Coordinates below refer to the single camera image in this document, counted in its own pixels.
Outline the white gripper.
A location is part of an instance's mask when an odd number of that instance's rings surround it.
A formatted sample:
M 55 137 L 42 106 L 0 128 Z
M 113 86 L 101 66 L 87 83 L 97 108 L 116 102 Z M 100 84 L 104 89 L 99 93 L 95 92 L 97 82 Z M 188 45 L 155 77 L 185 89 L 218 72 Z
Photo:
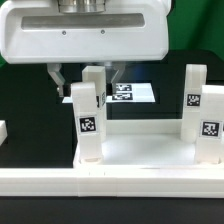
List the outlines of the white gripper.
M 111 62 L 110 83 L 125 62 L 163 59 L 171 0 L 6 0 L 0 54 L 11 64 L 48 63 L 60 97 L 71 95 L 60 63 Z

